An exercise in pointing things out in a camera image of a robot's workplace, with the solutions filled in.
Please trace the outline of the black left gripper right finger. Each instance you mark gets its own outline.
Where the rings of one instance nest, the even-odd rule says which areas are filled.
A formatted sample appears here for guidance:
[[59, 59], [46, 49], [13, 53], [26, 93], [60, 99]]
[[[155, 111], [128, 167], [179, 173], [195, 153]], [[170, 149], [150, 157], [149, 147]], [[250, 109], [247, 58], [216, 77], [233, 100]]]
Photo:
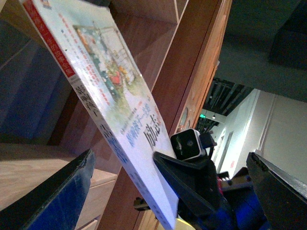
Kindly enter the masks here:
[[255, 152], [246, 161], [254, 191], [272, 230], [307, 228], [307, 185]]

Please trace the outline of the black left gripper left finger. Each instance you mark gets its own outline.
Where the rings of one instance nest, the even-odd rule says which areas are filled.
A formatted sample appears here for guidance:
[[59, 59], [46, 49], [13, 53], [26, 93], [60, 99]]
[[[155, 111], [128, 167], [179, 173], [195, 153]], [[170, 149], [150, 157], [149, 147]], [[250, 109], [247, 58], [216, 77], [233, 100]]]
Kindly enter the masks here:
[[73, 230], [94, 173], [95, 155], [86, 150], [32, 191], [0, 212], [2, 230]]

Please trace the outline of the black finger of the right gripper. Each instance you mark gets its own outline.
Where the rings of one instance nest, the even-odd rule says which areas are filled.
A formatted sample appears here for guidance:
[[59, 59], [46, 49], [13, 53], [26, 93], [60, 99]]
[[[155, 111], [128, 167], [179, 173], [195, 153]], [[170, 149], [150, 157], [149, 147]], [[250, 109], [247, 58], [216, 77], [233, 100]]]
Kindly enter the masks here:
[[212, 160], [200, 157], [194, 162], [186, 162], [155, 152], [153, 161], [192, 214], [197, 217], [211, 215], [221, 207], [221, 193]]

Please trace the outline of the blue black other gripper body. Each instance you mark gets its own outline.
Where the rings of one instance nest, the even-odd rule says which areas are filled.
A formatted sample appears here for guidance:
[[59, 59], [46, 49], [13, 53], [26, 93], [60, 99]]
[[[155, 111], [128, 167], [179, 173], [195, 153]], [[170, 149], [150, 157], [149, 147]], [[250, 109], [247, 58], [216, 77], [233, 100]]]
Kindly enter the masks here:
[[224, 191], [221, 177], [217, 184], [221, 193], [221, 207], [217, 212], [202, 217], [192, 214], [179, 199], [178, 215], [197, 230], [268, 230], [264, 215], [252, 186]]

